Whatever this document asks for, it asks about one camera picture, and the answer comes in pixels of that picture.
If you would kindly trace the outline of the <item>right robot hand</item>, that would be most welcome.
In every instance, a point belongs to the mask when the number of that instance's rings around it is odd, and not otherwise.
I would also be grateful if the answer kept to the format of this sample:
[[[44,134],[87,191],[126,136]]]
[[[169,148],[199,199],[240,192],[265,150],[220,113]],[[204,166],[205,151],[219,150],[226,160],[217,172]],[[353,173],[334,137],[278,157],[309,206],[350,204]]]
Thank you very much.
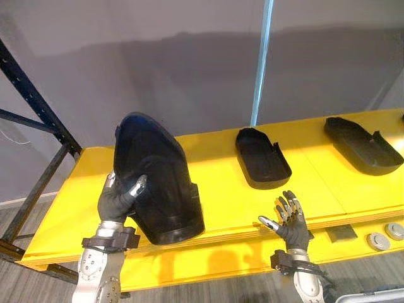
[[[291,190],[288,190],[283,192],[283,196],[278,197],[278,202],[275,208],[281,219],[280,223],[262,215],[258,220],[283,239],[288,250],[301,249],[307,252],[309,230],[299,200]]]

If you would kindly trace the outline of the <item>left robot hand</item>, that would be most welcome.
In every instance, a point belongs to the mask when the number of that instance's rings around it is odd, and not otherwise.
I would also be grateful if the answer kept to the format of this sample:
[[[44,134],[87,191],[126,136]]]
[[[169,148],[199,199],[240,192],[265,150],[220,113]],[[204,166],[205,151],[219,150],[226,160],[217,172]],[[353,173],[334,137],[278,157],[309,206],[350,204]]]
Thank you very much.
[[[134,213],[135,203],[146,192],[147,180],[147,175],[143,174],[128,191],[118,193],[115,186],[116,173],[110,172],[98,199],[97,210],[101,221],[123,224],[126,218]]]

